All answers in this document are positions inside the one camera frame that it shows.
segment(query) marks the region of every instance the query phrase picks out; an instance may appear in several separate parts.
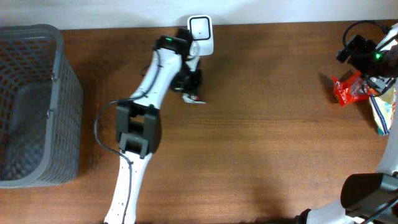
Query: white wall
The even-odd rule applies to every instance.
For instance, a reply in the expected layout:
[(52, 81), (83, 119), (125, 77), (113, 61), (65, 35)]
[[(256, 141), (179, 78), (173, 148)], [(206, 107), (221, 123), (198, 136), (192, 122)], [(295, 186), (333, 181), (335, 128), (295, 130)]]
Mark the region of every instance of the white wall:
[(214, 24), (398, 19), (398, 0), (0, 0), (0, 26), (182, 26), (192, 14)]

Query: chip bag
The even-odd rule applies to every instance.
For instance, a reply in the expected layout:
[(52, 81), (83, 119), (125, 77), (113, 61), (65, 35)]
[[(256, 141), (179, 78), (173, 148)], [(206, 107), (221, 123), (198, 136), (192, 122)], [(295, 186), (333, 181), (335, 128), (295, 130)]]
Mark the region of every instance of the chip bag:
[(354, 103), (361, 100), (369, 99), (369, 96), (362, 91), (361, 72), (356, 72), (346, 81), (339, 81), (336, 77), (333, 79), (333, 94), (337, 97), (341, 106), (348, 103)]
[(382, 96), (370, 97), (369, 99), (372, 105), (374, 120), (378, 126), (377, 132), (381, 136), (390, 133), (396, 110), (396, 93), (396, 89), (392, 87)]

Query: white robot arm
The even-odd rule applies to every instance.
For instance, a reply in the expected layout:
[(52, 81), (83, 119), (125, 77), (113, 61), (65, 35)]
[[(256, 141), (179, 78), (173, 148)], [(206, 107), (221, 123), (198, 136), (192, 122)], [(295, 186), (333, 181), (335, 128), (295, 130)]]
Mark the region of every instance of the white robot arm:
[[(133, 224), (136, 221), (142, 178), (160, 143), (159, 110), (167, 90), (197, 94), (201, 81), (197, 65), (200, 56), (213, 53), (213, 25), (209, 16), (192, 16), (188, 19), (188, 28), (179, 29), (176, 37), (162, 36), (157, 41), (144, 80), (130, 96), (136, 100), (118, 101), (116, 139), (122, 156), (112, 204), (104, 223)], [(144, 122), (131, 120), (136, 116), (144, 117)]]
[[(398, 24), (394, 25), (377, 45), (376, 49), (380, 46), (381, 49), (376, 53), (388, 51), (397, 45), (397, 33)], [(376, 174), (350, 176), (343, 186), (339, 200), (317, 210), (304, 211), (296, 217), (295, 224), (365, 224), (373, 223), (374, 220), (383, 223), (398, 223), (398, 211), (396, 208), (393, 209), (398, 203), (398, 113), (394, 115), (387, 147), (376, 172)]]

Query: wood grain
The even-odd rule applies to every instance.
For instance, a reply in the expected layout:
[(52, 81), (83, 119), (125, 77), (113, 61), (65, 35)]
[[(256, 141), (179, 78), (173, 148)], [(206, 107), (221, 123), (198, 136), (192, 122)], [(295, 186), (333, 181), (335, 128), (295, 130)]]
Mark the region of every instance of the wood grain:
[[(374, 172), (387, 138), (368, 102), (342, 108), (332, 75), (349, 22), (215, 26), (215, 52), (202, 60), (201, 97), (168, 93), (163, 137), (142, 183), (137, 221), (238, 223), (293, 217), (340, 195), (345, 179)], [(0, 223), (100, 223), (119, 159), (93, 137), (96, 112), (138, 86), (151, 45), (175, 28), (66, 30), (65, 54), (83, 86), (80, 173), (57, 187), (0, 190)], [(380, 41), (381, 32), (353, 31)], [(115, 112), (101, 122), (114, 141)]]

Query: gray plastic basket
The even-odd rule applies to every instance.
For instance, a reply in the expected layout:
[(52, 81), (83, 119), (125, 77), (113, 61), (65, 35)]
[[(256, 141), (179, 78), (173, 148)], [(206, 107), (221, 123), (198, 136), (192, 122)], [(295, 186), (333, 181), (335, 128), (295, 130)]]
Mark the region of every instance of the gray plastic basket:
[(0, 28), (0, 188), (78, 172), (83, 90), (55, 27)]

